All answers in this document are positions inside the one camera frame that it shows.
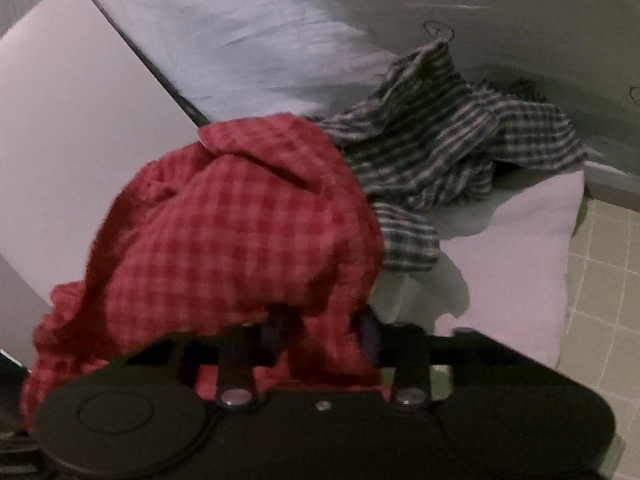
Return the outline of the red checked cloth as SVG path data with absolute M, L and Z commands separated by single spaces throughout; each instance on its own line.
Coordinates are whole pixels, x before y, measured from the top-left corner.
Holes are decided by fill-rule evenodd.
M 52 290 L 21 392 L 24 422 L 55 389 L 168 333 L 262 321 L 283 304 L 303 333 L 259 390 L 375 388 L 350 329 L 383 261 L 383 237 L 326 134 L 288 114 L 217 122 L 145 165 L 114 200 L 84 278 Z

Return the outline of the white folded cloth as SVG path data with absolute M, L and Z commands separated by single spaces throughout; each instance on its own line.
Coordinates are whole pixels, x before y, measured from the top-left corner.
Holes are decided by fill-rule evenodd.
M 386 322 L 449 336 L 474 328 L 548 367 L 565 333 L 568 254 L 585 176 L 518 171 L 488 200 L 431 210 L 440 238 L 432 270 L 378 276 L 369 298 Z

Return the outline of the green grid cutting mat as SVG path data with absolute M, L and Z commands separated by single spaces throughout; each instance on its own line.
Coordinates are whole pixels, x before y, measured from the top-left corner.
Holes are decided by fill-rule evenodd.
M 639 477 L 639 214 L 586 198 L 570 241 L 560 371 L 608 401 L 605 477 Z

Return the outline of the dark blue plaid cloth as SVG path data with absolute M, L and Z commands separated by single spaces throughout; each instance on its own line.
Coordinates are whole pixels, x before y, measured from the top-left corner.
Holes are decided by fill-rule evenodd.
M 398 58 L 367 99 L 311 122 L 366 194 L 392 272 L 431 270 L 440 249 L 428 211 L 484 200 L 496 166 L 564 172 L 588 157 L 559 107 L 472 84 L 445 40 Z

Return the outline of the light blue printed bedsheet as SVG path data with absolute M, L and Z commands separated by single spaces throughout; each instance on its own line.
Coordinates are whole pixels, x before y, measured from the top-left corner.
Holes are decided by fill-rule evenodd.
M 1 0 L 9 29 L 42 0 Z M 347 105 L 385 62 L 445 40 L 459 70 L 525 79 L 594 149 L 592 195 L 639 199 L 639 0 L 93 0 L 200 113 Z

